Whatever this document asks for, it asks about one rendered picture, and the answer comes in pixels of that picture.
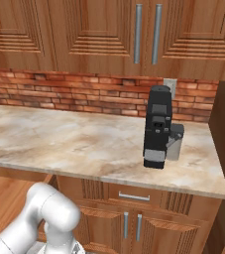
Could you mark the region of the black coffee machine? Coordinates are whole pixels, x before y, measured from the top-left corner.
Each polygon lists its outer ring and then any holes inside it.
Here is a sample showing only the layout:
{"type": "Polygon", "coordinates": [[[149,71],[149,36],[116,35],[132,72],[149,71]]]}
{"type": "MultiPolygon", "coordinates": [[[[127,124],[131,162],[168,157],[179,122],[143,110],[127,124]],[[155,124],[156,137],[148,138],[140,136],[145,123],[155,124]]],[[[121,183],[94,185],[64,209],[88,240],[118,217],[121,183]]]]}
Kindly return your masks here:
{"type": "Polygon", "coordinates": [[[184,126],[174,124],[170,88],[165,85],[154,85],[150,89],[146,112],[144,135],[144,166],[162,169],[168,148],[177,141],[181,142],[184,126]]]}

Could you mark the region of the wooden drawer front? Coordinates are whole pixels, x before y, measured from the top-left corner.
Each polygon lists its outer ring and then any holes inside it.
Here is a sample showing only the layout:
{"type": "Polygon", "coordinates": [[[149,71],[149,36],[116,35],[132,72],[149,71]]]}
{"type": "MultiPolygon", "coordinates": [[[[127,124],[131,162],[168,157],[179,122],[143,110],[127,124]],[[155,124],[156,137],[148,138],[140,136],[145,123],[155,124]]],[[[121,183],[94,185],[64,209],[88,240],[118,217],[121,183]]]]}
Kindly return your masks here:
{"type": "Polygon", "coordinates": [[[124,186],[124,185],[109,185],[109,198],[116,199],[120,201],[128,201],[132,203],[143,203],[151,206],[160,206],[161,199],[162,199],[162,192],[160,190],[152,190],[152,189],[145,189],[139,187],[132,187],[132,186],[124,186]],[[138,195],[138,196],[150,196],[150,201],[140,201],[140,200],[133,200],[128,198],[123,198],[118,196],[118,192],[138,195]]]}

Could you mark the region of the wooden base cupboard door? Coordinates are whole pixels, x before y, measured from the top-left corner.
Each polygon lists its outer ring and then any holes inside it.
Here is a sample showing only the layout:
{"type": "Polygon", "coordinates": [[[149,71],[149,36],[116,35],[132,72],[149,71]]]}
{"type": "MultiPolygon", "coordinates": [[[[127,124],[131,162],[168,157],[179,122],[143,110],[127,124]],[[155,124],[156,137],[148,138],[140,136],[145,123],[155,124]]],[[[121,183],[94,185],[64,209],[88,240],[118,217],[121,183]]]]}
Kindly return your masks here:
{"type": "Polygon", "coordinates": [[[86,252],[94,254],[131,254],[133,211],[129,208],[99,204],[80,205],[80,221],[73,230],[86,252]],[[124,212],[129,212],[128,238],[124,239],[124,212]]]}
{"type": "Polygon", "coordinates": [[[135,236],[132,254],[197,254],[201,222],[185,216],[142,211],[140,241],[135,236]]]}

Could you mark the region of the wooden wall cupboard door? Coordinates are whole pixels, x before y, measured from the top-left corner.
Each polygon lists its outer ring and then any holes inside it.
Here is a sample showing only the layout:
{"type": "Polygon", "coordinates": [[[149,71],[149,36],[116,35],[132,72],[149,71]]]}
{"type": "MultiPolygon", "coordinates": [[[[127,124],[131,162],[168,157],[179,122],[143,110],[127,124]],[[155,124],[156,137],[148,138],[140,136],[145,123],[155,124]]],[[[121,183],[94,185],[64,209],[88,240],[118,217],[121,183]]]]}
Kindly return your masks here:
{"type": "Polygon", "coordinates": [[[48,0],[57,69],[139,75],[147,0],[48,0]],[[140,62],[134,63],[136,4],[143,4],[140,62]]]}
{"type": "Polygon", "coordinates": [[[0,68],[57,69],[48,0],[0,0],[0,68]]]}
{"type": "Polygon", "coordinates": [[[145,74],[225,80],[225,0],[149,0],[145,74]],[[158,63],[152,64],[156,4],[163,4],[158,63]]]}

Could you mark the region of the grey wall socket plate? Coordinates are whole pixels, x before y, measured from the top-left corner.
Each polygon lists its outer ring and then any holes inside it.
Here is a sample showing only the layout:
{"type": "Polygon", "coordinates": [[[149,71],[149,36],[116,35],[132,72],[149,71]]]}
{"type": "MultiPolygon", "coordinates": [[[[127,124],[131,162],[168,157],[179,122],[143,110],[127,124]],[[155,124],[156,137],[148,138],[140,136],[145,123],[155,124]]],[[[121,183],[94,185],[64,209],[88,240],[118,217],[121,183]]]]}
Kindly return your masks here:
{"type": "Polygon", "coordinates": [[[176,78],[165,78],[164,85],[170,89],[171,98],[175,98],[175,88],[177,84],[176,78]]]}

